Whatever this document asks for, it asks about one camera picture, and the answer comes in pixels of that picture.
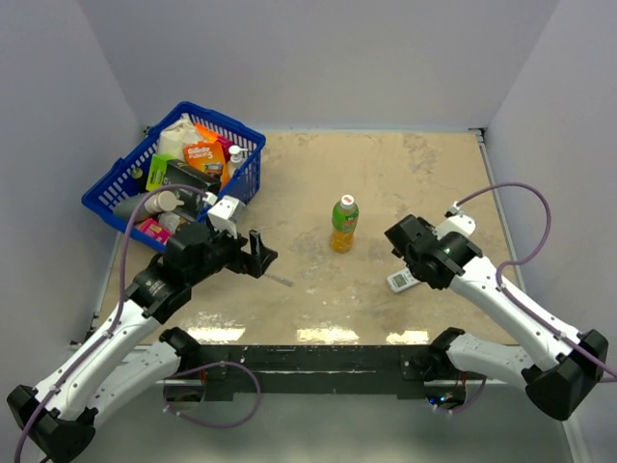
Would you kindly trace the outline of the white remote control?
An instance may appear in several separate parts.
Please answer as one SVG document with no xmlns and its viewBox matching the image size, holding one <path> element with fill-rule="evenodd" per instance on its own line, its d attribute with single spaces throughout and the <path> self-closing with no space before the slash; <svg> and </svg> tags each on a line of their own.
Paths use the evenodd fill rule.
<svg viewBox="0 0 617 463">
<path fill-rule="evenodd" d="M 389 288 L 394 293 L 400 293 L 420 284 L 407 268 L 395 272 L 387 277 Z"/>
</svg>

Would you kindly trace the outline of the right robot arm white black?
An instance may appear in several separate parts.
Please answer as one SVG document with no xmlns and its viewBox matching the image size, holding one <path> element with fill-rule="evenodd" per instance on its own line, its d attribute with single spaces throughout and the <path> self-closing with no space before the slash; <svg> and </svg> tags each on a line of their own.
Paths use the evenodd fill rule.
<svg viewBox="0 0 617 463">
<path fill-rule="evenodd" d="M 469 233 L 455 226 L 468 221 L 459 214 L 433 227 L 408 215 L 386 230 L 395 256 L 412 276 L 435 290 L 450 290 L 479 308 L 504 329 L 515 344 L 482 340 L 449 328 L 430 345 L 426 380 L 478 373 L 523 390 L 545 415 L 568 420 L 602 381 L 607 338 L 563 322 L 507 279 Z"/>
</svg>

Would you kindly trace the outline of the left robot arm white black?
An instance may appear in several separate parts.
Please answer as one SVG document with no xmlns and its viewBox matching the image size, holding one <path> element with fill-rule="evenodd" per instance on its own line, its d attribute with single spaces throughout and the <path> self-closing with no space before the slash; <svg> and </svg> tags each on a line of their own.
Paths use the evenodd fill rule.
<svg viewBox="0 0 617 463">
<path fill-rule="evenodd" d="M 198 371 L 201 346 L 179 328 L 161 334 L 138 371 L 119 369 L 144 337 L 191 300 L 193 287 L 224 269 L 258 279 L 277 257 L 258 231 L 242 236 L 204 224 L 184 227 L 121 291 L 116 309 L 66 363 L 38 385 L 10 392 L 20 438 L 31 439 L 48 461 L 74 460 L 93 440 L 104 412 L 151 382 Z"/>
</svg>

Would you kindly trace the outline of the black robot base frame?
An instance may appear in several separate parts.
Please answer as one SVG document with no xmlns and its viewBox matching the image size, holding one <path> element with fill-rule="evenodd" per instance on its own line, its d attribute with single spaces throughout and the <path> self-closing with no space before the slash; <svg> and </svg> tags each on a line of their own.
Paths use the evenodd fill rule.
<svg viewBox="0 0 617 463">
<path fill-rule="evenodd" d="M 179 354 L 179 371 L 201 385 L 192 394 L 207 401 L 230 401 L 255 391 L 249 375 L 223 361 L 240 364 L 256 377 L 264 394 L 394 395 L 427 399 L 453 409 L 470 397 L 479 376 L 455 369 L 429 345 L 206 345 L 172 328 L 159 339 Z"/>
</svg>

